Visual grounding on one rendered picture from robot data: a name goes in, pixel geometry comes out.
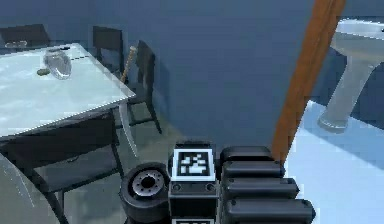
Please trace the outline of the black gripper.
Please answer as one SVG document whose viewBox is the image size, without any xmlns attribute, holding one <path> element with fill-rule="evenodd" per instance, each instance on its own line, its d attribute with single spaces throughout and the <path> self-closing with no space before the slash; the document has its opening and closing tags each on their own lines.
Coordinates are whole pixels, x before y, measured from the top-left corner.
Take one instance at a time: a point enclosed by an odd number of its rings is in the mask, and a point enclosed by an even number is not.
<svg viewBox="0 0 384 224">
<path fill-rule="evenodd" d="M 119 196 L 126 214 L 124 224 L 170 224 L 166 165 L 146 162 L 123 178 Z"/>
</svg>

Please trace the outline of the dark wooden chair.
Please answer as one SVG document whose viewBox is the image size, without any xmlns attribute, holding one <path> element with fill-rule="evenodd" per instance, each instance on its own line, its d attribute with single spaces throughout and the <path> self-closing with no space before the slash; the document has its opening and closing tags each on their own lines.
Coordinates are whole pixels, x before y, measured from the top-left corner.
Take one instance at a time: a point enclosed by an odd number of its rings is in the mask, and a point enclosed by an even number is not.
<svg viewBox="0 0 384 224">
<path fill-rule="evenodd" d="M 8 140 L 0 145 L 0 154 L 42 193 L 60 224 L 69 224 L 64 213 L 66 192 L 124 174 L 112 111 Z"/>
<path fill-rule="evenodd" d="M 96 49 L 96 59 L 111 73 L 117 74 L 124 70 L 124 53 L 122 31 L 114 28 L 94 26 L 93 47 Z M 103 58 L 102 51 L 108 50 L 118 54 L 116 64 L 108 63 Z"/>
<path fill-rule="evenodd" d="M 6 46 L 49 46 L 50 38 L 43 24 L 31 24 L 0 28 L 0 36 Z"/>
<path fill-rule="evenodd" d="M 155 54 L 151 48 L 142 40 L 138 41 L 137 54 L 135 58 L 135 65 L 137 66 L 137 81 L 129 82 L 128 78 L 124 83 L 131 89 L 136 97 L 128 101 L 127 109 L 130 116 L 130 125 L 135 126 L 142 123 L 153 121 L 159 133 L 162 129 L 157 118 L 154 105 L 153 105 L 153 89 L 154 89 L 154 68 L 155 68 Z M 150 116 L 137 120 L 134 116 L 132 107 L 138 104 L 145 104 Z"/>
</svg>

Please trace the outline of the white glass-top dining table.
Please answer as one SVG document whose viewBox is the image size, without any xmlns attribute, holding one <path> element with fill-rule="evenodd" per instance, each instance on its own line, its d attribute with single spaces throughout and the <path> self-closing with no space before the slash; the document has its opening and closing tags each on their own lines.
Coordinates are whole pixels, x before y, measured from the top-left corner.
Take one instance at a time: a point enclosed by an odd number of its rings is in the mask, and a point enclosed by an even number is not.
<svg viewBox="0 0 384 224">
<path fill-rule="evenodd" d="M 70 47 L 71 76 L 51 73 L 44 55 L 52 48 Z M 77 43 L 0 56 L 0 145 L 16 137 L 39 133 L 112 111 L 115 124 L 130 129 L 126 105 L 132 90 Z"/>
</svg>

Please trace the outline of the clear glass vase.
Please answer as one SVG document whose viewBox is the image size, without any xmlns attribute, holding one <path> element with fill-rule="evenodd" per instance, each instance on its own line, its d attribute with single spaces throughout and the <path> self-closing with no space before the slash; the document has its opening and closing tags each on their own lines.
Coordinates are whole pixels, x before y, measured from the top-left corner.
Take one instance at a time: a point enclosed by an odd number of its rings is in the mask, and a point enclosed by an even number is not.
<svg viewBox="0 0 384 224">
<path fill-rule="evenodd" d="M 71 76 L 71 59 L 64 51 L 50 49 L 45 53 L 43 61 L 55 78 L 65 80 Z"/>
</svg>

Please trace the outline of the white pedestal sink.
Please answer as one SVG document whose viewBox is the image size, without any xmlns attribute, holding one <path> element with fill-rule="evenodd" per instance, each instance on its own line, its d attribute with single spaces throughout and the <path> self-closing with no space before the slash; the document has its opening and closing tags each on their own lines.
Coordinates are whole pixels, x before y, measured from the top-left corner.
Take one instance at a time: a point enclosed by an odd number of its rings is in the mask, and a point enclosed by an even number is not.
<svg viewBox="0 0 384 224">
<path fill-rule="evenodd" d="M 331 133 L 343 133 L 348 119 L 371 73 L 384 63 L 384 23 L 341 19 L 330 47 L 347 59 L 338 82 L 318 124 Z"/>
</svg>

